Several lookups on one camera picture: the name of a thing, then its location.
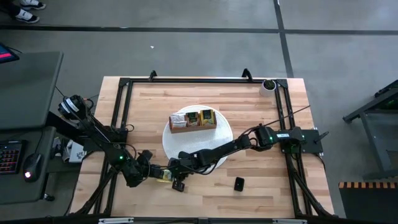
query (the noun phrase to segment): computer mouse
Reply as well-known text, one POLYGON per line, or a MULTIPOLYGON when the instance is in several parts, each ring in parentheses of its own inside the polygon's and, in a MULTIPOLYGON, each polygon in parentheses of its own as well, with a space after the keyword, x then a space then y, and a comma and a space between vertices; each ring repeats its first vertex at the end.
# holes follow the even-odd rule
POLYGON ((26 182, 35 182, 40 177, 41 158, 39 153, 33 153, 26 157, 23 168, 23 175, 26 182))

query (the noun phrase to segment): keyboard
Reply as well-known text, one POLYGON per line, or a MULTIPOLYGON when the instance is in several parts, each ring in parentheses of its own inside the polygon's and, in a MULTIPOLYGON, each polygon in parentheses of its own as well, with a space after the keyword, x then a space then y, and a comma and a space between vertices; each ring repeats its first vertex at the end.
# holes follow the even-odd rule
POLYGON ((0 141, 0 175, 17 174, 26 140, 0 141))

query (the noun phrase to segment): black metal frame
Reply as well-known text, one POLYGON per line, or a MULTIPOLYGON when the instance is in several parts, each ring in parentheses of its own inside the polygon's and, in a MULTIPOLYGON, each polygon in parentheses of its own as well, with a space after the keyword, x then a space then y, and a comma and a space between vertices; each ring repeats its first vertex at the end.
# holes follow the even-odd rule
POLYGON ((391 83, 385 88, 379 90, 375 93, 375 99, 367 103, 366 105, 360 107, 356 111, 350 113, 348 116, 344 116, 343 120, 346 123, 351 123, 352 120, 356 118, 361 118, 363 127, 365 129, 368 141, 371 145, 374 157, 376 159, 379 172, 373 172, 370 174, 363 175, 364 180, 374 180, 374 179, 384 179, 388 177, 398 176, 398 169, 393 169, 391 166, 391 161, 389 155, 385 149, 377 147, 375 134, 372 133, 369 127, 368 114, 375 113, 397 113, 396 110, 378 110, 381 105, 385 105, 387 102, 398 98, 398 88, 392 88, 392 86, 397 86, 398 81, 391 83))
MULTIPOLYGON (((155 71, 152 71, 148 78, 147 77, 120 78, 111 125, 114 127, 116 125, 123 89, 125 87, 127 87, 126 100, 125 100, 123 115, 122 115, 122 120, 121 120, 121 128, 126 127, 127 115, 128 115, 129 104, 130 104, 130 100, 131 100, 132 88, 133 88, 134 83, 231 83, 231 84, 253 83, 253 84, 258 84, 258 83, 262 83, 263 81, 264 81, 264 78, 253 78, 248 69, 244 69, 241 78, 189 78, 189 77, 159 78, 159 77, 157 77, 157 74, 155 71)), ((274 81, 278 84, 278 86, 281 86, 283 88, 284 97, 285 97, 286 104, 287 104, 288 115, 290 115, 289 116, 290 128, 293 128, 295 126, 295 121, 294 121, 294 116, 293 116, 292 104, 290 101, 290 94, 289 94, 287 80, 286 79, 277 79, 274 81)), ((281 119, 284 117, 284 112, 282 109, 282 102, 280 99, 279 87, 275 89, 275 98, 276 98, 276 103, 277 103, 277 109, 279 112, 280 127, 281 127, 281 129, 286 129, 285 121, 284 121, 284 119, 281 119)), ((301 186, 301 188, 303 189, 304 193, 306 193, 308 195, 312 195, 312 194, 309 191, 309 189, 306 187, 306 180, 305 180, 303 162, 302 162, 302 158, 301 158, 301 152, 295 153, 297 165, 298 165, 298 176, 299 177, 297 177, 297 173, 294 173, 294 172, 292 172, 292 169, 289 169, 289 165, 291 165, 293 167, 290 151, 284 150, 284 148, 282 148, 282 152, 285 152, 285 158, 286 158, 286 163, 287 163, 287 167, 288 167, 289 184, 290 184, 290 189, 291 189, 291 194, 292 194, 292 203, 293 203, 293 208, 294 208, 294 214, 295 214, 295 217, 298 217, 300 215, 303 215, 303 213, 301 212, 301 210, 299 208, 299 200, 297 197, 297 189, 295 186, 295 177, 299 178, 298 183, 299 183, 299 186, 301 186)), ((108 166, 109 166, 109 164, 104 160, 100 180, 103 180, 105 175, 108 173, 107 172, 108 166)), ((116 175, 111 179, 111 185, 110 185, 109 194, 108 194, 108 201, 106 203, 106 208, 104 210, 104 213, 107 215, 111 214, 113 198, 114 198, 114 191, 115 191, 115 186, 116 186, 116 179, 117 179, 116 175)), ((306 194, 304 194, 305 211, 306 211, 305 214, 312 215, 312 208, 310 205, 310 200, 307 198, 306 194)), ((100 213, 101 202, 102 202, 101 199, 102 199, 102 194, 99 196, 98 200, 96 201, 94 214, 100 213)), ((236 220, 236 219, 235 218, 232 218, 232 219, 227 218, 227 219, 223 219, 223 220, 231 221, 231 220, 236 220)), ((258 219, 258 220, 265 221, 265 220, 269 220, 269 219, 264 218, 264 219, 258 219)))

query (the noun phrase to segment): white plate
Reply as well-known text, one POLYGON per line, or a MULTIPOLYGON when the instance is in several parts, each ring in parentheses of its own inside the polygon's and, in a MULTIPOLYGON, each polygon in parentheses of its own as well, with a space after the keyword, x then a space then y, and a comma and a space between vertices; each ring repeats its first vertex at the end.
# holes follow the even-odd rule
MULTIPOLYGON (((226 118, 219 111, 214 110, 209 106, 187 106, 180 109, 178 113, 200 112, 201 110, 210 109, 216 114, 217 128, 215 129, 172 134, 169 122, 167 122, 166 127, 163 130, 162 143, 164 152, 169 159, 172 157, 178 159, 178 154, 181 151, 192 153, 200 149, 214 149, 233 140, 231 126, 226 118)), ((227 156, 221 158, 220 161, 218 161, 216 168, 224 163, 226 158, 227 156)))

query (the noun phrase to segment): white label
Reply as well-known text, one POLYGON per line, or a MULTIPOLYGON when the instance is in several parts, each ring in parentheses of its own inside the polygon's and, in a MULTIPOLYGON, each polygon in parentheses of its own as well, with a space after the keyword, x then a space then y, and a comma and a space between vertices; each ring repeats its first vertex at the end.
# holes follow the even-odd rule
POLYGON ((278 138, 288 138, 289 134, 276 134, 276 136, 278 136, 278 138))
POLYGON ((63 109, 65 109, 68 113, 70 113, 70 111, 68 110, 67 106, 62 102, 61 106, 63 107, 63 109))
POLYGON ((67 103, 70 106, 70 108, 72 108, 76 112, 79 112, 79 109, 72 103, 72 101, 69 98, 67 98, 67 103))

